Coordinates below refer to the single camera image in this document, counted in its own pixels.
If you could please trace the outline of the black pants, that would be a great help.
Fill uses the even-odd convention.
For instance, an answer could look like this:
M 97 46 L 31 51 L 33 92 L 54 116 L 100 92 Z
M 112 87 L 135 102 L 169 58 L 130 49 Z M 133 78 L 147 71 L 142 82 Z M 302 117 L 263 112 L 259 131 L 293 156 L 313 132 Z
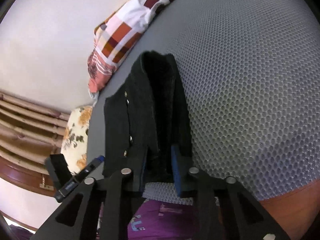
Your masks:
M 103 176 L 129 168 L 133 191 L 147 183 L 173 183 L 179 196 L 192 189 L 190 120 L 175 58 L 146 51 L 106 98 Z

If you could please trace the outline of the white floral pillow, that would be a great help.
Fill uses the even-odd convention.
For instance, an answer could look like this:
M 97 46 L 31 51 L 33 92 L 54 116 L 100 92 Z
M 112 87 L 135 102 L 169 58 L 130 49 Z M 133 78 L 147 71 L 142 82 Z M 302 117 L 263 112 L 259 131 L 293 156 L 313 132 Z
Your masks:
M 60 153 L 63 154 L 71 174 L 77 174 L 87 163 L 89 121 L 92 106 L 74 109 L 67 121 Z

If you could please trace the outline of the beige patterned curtain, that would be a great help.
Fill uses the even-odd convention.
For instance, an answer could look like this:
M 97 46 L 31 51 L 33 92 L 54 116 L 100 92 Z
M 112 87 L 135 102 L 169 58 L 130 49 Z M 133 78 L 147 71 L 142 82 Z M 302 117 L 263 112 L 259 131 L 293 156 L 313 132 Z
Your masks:
M 44 161 L 59 154 L 69 114 L 1 92 L 1 157 L 47 174 Z

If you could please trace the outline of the light blue striped cloth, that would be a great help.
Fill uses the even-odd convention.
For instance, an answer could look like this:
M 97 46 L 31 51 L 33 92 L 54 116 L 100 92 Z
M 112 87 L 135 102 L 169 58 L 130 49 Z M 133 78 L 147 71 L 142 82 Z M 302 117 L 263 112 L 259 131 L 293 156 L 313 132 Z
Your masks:
M 97 101 L 99 100 L 100 92 L 95 92 L 95 93 L 89 92 L 89 95 L 93 100 L 92 106 L 95 106 L 97 104 Z

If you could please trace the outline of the pink checkered pillow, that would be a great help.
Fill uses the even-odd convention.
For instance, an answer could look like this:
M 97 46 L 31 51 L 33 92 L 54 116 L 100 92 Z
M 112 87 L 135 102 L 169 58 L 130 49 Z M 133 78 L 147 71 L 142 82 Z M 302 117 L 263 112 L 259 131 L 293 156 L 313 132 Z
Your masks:
M 88 90 L 101 91 L 159 12 L 174 0 L 127 0 L 94 30 Z

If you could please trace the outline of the grey mesh mattress pad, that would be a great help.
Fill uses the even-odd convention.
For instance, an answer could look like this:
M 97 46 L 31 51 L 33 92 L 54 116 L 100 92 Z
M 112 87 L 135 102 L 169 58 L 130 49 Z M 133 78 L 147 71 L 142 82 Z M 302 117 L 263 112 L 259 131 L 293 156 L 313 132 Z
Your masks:
M 105 99 L 146 50 L 175 57 L 197 167 L 258 200 L 319 179 L 319 22 L 304 0 L 172 2 L 100 94 L 88 159 L 105 151 Z

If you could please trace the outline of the brown wooden bed frame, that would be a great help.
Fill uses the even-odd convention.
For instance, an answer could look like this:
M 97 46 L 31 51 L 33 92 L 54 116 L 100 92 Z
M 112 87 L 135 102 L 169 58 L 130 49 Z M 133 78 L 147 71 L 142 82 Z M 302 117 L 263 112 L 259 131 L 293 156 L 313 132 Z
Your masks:
M 47 175 L 1 159 L 1 211 L 35 231 L 57 208 Z M 281 196 L 261 201 L 291 239 L 301 239 L 319 213 L 319 180 Z

